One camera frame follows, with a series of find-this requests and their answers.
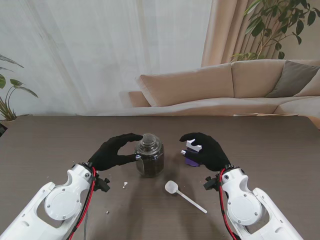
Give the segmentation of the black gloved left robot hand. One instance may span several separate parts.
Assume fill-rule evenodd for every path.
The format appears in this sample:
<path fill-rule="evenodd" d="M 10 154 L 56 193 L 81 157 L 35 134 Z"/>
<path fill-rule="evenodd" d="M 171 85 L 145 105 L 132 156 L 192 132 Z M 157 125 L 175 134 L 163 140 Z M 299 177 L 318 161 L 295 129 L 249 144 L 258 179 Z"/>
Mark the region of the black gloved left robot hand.
<path fill-rule="evenodd" d="M 137 160 L 135 154 L 119 155 L 118 151 L 127 143 L 140 141 L 142 138 L 142 135 L 135 133 L 111 137 L 100 146 L 88 162 L 91 163 L 91 166 L 95 168 L 96 171 L 105 171 L 115 166 L 135 162 Z"/>

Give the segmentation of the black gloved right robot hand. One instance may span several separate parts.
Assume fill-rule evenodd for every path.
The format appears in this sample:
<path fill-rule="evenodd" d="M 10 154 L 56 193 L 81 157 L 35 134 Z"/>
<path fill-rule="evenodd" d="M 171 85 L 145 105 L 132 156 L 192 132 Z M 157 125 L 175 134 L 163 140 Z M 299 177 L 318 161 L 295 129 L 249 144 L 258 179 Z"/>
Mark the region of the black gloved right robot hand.
<path fill-rule="evenodd" d="M 191 145 L 202 148 L 199 152 L 191 150 L 185 150 L 185 157 L 198 163 L 199 165 L 205 165 L 205 167 L 213 172 L 219 172 L 226 166 L 231 165 L 225 152 L 220 144 L 212 138 L 210 135 L 206 135 L 202 132 L 191 132 L 183 135 L 180 138 L 180 142 L 186 142 L 194 140 Z"/>

